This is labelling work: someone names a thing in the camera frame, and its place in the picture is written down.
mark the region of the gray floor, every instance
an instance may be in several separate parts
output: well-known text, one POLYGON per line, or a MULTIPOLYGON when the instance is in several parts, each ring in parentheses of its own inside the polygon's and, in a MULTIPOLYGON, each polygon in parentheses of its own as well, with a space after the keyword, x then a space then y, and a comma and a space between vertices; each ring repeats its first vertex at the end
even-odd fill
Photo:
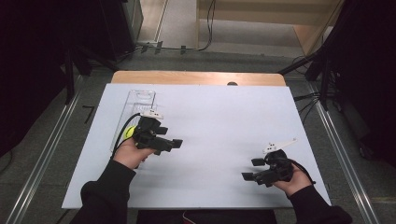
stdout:
MULTIPOLYGON (((120 64, 122 70, 188 70, 223 72, 274 73, 291 64, 292 58, 265 57, 216 52, 189 51, 181 55, 178 51, 154 50, 137 52, 120 64)), ((21 223, 56 223, 64 213, 61 208, 67 184, 74 172, 79 153, 90 129, 92 118, 87 121, 89 109, 98 106, 106 83, 112 72, 104 67, 95 68, 90 77, 85 77, 83 88, 72 116, 50 160, 47 171, 27 207, 21 223)), ((291 73, 286 76, 287 85, 293 95, 308 93, 307 83, 302 76, 291 73)), ((9 168, 0 174, 0 223, 5 223, 18 199, 21 187, 32 172, 35 162, 46 145, 57 118, 64 109, 65 92, 53 100, 49 108, 37 120, 24 140, 13 149, 14 158, 9 168)), ((308 104, 299 102, 298 108, 308 104)), ((359 155, 359 148, 341 114, 330 106, 337 130, 343 138, 348 154, 353 161, 379 219, 382 223, 396 220, 396 169, 382 161, 367 161, 359 155)), ((319 170, 328 186, 332 204, 342 206, 353 216, 355 223, 364 223, 361 212, 351 193, 347 180, 334 154, 332 144, 316 110, 312 110, 305 121, 305 131, 314 150, 319 170)), ((0 159, 0 167, 8 160, 8 154, 0 159)), ((69 212, 62 223, 68 223, 76 211, 69 212)), ((279 223, 294 223, 291 209, 276 210, 279 223)), ((135 211, 130 211, 130 223, 134 223, 135 211)))

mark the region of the yellow tag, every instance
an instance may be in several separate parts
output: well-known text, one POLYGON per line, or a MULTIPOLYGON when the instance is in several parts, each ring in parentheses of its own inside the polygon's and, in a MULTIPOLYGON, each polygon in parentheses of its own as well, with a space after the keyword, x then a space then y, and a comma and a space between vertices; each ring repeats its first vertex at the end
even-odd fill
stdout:
POLYGON ((128 128, 125 129, 124 132, 124 139, 132 137, 132 134, 134 134, 134 128, 136 126, 129 126, 128 128))

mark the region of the transparent container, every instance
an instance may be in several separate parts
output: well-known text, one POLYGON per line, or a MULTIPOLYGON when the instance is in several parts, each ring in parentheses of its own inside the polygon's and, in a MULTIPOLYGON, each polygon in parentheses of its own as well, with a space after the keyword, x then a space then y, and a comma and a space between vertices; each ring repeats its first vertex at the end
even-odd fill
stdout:
MULTIPOLYGON (((113 142, 111 144, 110 151, 113 151, 113 148, 116 144, 117 138, 119 137, 120 132, 122 131, 122 127, 125 125, 125 122, 134 114, 142 113, 144 111, 154 109, 157 110, 157 104, 155 103, 155 91, 129 91, 128 98, 125 102, 125 106, 122 109, 122 114, 120 116, 120 121, 117 126, 117 130, 114 133, 113 142)), ((132 119, 126 127, 137 125, 140 117, 136 117, 132 119)))

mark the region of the hand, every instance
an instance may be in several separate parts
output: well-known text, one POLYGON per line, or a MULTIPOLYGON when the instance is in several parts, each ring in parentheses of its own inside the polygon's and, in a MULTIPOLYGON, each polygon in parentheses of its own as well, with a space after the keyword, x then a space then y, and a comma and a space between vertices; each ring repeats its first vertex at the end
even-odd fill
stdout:
POLYGON ((279 189, 282 189, 286 192, 288 196, 291 196, 293 193, 303 189, 305 187, 311 186, 312 183, 309 180, 308 176, 297 168, 294 164, 293 166, 293 177, 291 178, 290 182, 286 181, 276 181, 273 185, 279 189))
POLYGON ((144 161, 154 152, 155 150, 151 148, 138 149, 134 143, 134 139, 129 138, 119 146, 113 160, 133 170, 141 161, 144 161))

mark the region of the black cable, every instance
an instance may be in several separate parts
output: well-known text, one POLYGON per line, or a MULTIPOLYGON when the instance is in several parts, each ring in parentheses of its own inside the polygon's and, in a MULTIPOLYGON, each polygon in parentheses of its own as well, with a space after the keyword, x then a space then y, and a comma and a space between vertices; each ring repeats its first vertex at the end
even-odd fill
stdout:
POLYGON ((288 159, 291 163, 293 163, 295 166, 297 166, 297 168, 299 168, 301 171, 303 171, 304 174, 306 174, 306 176, 308 176, 309 181, 311 181, 312 184, 316 184, 316 182, 312 179, 311 175, 308 173, 308 171, 297 161, 288 159))
POLYGON ((207 23, 207 29, 209 31, 209 40, 206 43, 206 46, 204 46, 202 49, 198 49, 200 51, 206 50, 209 48, 209 46, 212 44, 212 37, 213 37, 213 19, 215 18, 215 10, 216 10, 216 0, 213 0, 212 3, 210 3, 209 10, 207 11, 207 16, 206 16, 206 23, 207 23), (210 14, 210 9, 213 7, 212 10, 212 21, 210 22, 209 26, 209 14, 210 14))
POLYGON ((61 223, 61 221, 64 219, 64 217, 67 215, 67 213, 70 212, 70 210, 71 210, 71 209, 67 209, 67 210, 62 214, 62 216, 58 219, 58 221, 56 221, 55 224, 61 223))
POLYGON ((301 115, 303 113, 304 110, 306 110, 316 99, 318 99, 318 97, 314 97, 311 99, 311 101, 309 102, 309 104, 307 104, 306 106, 304 106, 302 109, 300 109, 298 112, 301 115))
MULTIPOLYGON (((298 57, 294 58, 293 61, 291 62, 291 64, 294 64, 294 62, 295 62, 297 59, 299 59, 299 58, 304 58, 308 63, 311 62, 311 61, 308 61, 308 60, 305 58, 304 55, 301 55, 301 56, 298 56, 298 57)), ((300 73, 300 74, 302 74, 302 75, 305 75, 305 72, 300 72, 299 70, 297 70, 297 68, 294 69, 294 71, 296 71, 296 72, 298 72, 298 73, 300 73)))
POLYGON ((301 101, 303 99, 307 99, 307 98, 310 98, 310 97, 313 97, 313 96, 319 96, 319 92, 315 91, 315 92, 309 93, 307 95, 294 96, 293 100, 294 100, 294 102, 297 102, 297 101, 301 101))
POLYGON ((128 118, 128 120, 126 120, 126 122, 122 126, 119 136, 117 137, 116 143, 114 144, 113 154, 111 155, 110 159, 113 159, 114 155, 116 154, 117 148, 119 147, 119 141, 122 137, 123 132, 125 131, 126 126, 128 126, 129 122, 131 122, 131 120, 136 118, 137 116, 140 116, 140 113, 136 113, 136 114, 132 115, 130 118, 128 118))
POLYGON ((192 51, 202 51, 207 48, 212 44, 212 37, 213 37, 213 20, 215 18, 215 9, 216 9, 216 0, 212 0, 210 3, 209 10, 207 11, 207 16, 206 16, 206 23, 207 23, 207 29, 209 30, 209 40, 206 43, 206 46, 203 47, 202 49, 176 49, 176 48, 157 48, 149 45, 139 45, 140 47, 143 48, 148 48, 148 49, 172 49, 172 50, 192 50, 192 51))
POLYGON ((12 150, 10 150, 10 151, 9 151, 9 159, 8 159, 8 162, 7 162, 6 166, 5 166, 3 169, 1 169, 0 174, 2 174, 6 169, 8 169, 8 167, 9 167, 9 166, 11 165, 11 163, 12 163, 13 157, 14 157, 14 155, 13 155, 13 153, 12 153, 12 150))
POLYGON ((303 124, 305 123, 306 118, 308 117, 309 112, 311 112, 312 108, 314 108, 315 104, 318 103, 319 98, 314 100, 315 102, 313 102, 313 104, 311 105, 311 107, 309 108, 308 112, 306 112, 305 117, 303 119, 303 124))

